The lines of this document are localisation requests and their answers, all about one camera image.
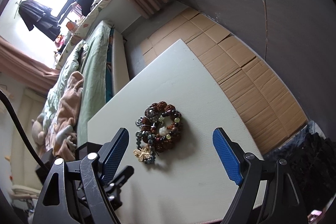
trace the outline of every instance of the gold butterfly charm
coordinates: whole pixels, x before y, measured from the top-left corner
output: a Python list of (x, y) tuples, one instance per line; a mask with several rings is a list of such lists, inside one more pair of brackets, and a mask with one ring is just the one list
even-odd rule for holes
[(151, 154), (149, 153), (148, 148), (143, 148), (143, 149), (135, 149), (133, 151), (133, 154), (138, 158), (139, 161), (144, 161), (150, 158)]

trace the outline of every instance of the blue textured pad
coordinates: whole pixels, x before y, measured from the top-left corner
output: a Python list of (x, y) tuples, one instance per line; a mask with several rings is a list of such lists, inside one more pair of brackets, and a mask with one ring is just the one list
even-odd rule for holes
[(101, 180), (104, 185), (110, 182), (117, 172), (129, 142), (128, 131), (120, 136), (110, 155), (103, 164)]
[(215, 129), (212, 134), (212, 142), (229, 179), (233, 180), (237, 185), (241, 185), (243, 177), (240, 173), (240, 163), (218, 129)]

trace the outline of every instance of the white bead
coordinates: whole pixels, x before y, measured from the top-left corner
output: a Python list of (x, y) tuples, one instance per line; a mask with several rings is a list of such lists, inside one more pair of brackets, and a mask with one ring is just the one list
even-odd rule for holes
[(161, 127), (159, 129), (159, 134), (160, 134), (160, 136), (165, 137), (168, 134), (167, 128), (166, 127)]

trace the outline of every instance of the pile of bracelets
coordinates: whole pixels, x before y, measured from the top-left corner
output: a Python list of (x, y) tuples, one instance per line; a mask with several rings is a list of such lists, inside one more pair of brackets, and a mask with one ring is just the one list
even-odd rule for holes
[[(157, 152), (173, 148), (181, 139), (181, 113), (175, 106), (162, 101), (150, 105), (144, 114), (145, 116), (135, 122), (141, 130), (135, 134), (137, 149), (133, 153), (139, 161), (152, 164), (155, 162)], [(172, 120), (171, 125), (167, 127), (164, 126), (166, 117)], [(145, 147), (141, 147), (142, 141), (147, 144)]]

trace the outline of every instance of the white table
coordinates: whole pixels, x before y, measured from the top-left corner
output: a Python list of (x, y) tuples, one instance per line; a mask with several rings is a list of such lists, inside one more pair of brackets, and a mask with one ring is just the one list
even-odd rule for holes
[[(148, 105), (166, 101), (182, 113), (182, 139), (160, 153), (155, 165), (145, 165), (133, 155), (135, 121)], [(119, 169), (134, 167), (122, 187), (121, 223), (178, 224), (221, 219), (237, 186), (229, 180), (212, 144), (212, 133), (222, 127), (245, 152), (261, 154), (243, 121), (210, 73), (182, 41), (178, 40), (132, 79), (89, 122), (88, 141), (103, 144), (120, 127), (130, 142)], [(259, 190), (256, 205), (263, 199)]]

